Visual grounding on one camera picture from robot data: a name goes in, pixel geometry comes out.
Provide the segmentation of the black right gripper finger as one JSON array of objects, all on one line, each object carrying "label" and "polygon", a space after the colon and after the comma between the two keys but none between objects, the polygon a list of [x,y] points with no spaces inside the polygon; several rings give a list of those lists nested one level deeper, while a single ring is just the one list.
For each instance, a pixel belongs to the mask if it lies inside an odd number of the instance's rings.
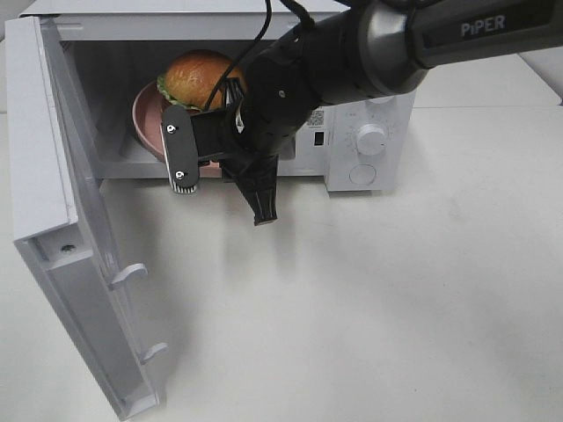
[{"label": "black right gripper finger", "polygon": [[228,77],[224,84],[223,106],[228,108],[237,104],[245,96],[243,80],[240,77]]},{"label": "black right gripper finger", "polygon": [[253,211],[255,226],[277,219],[276,193],[278,156],[261,158],[235,177],[238,190]]}]

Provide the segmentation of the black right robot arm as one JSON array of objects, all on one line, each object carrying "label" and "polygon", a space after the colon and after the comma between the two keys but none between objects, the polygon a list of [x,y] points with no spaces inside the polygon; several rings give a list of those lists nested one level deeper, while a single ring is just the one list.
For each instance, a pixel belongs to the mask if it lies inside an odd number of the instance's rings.
[{"label": "black right robot arm", "polygon": [[414,91],[434,67],[558,47],[559,1],[349,1],[299,23],[249,63],[245,95],[191,119],[202,162],[217,161],[256,224],[276,219],[281,148],[320,106]]}]

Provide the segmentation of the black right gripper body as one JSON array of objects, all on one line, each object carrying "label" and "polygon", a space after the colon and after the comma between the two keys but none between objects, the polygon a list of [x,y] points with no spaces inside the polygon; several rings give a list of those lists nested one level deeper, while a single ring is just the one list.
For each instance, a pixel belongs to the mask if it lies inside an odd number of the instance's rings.
[{"label": "black right gripper body", "polygon": [[308,119],[302,94],[248,94],[189,116],[189,167],[217,161],[238,183],[274,183],[282,147]]}]

